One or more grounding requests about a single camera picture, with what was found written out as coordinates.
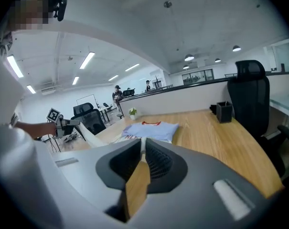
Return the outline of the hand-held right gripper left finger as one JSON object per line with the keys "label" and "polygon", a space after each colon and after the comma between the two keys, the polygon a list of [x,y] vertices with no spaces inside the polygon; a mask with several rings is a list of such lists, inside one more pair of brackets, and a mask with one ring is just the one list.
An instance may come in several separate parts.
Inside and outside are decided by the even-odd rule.
{"label": "hand-held right gripper left finger", "polygon": [[74,189],[107,215],[130,218],[126,183],[145,152],[145,142],[130,139],[87,150],[53,154],[53,160]]}

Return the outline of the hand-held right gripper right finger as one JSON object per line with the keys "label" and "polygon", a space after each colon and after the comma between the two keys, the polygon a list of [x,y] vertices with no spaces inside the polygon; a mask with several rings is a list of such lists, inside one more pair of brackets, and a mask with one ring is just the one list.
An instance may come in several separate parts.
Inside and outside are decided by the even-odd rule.
{"label": "hand-held right gripper right finger", "polygon": [[265,198],[244,177],[218,159],[172,144],[147,140],[146,156],[169,171],[150,182],[147,197],[128,221],[137,229],[262,228],[278,196]]}

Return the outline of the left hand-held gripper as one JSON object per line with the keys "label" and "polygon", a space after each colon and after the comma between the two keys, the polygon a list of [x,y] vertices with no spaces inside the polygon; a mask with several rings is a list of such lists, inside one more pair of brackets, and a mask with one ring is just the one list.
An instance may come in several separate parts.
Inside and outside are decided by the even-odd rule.
{"label": "left hand-held gripper", "polygon": [[47,120],[55,124],[55,138],[62,138],[63,136],[69,135],[71,128],[80,125],[78,120],[67,120],[63,118],[63,115],[59,111],[51,108]]}

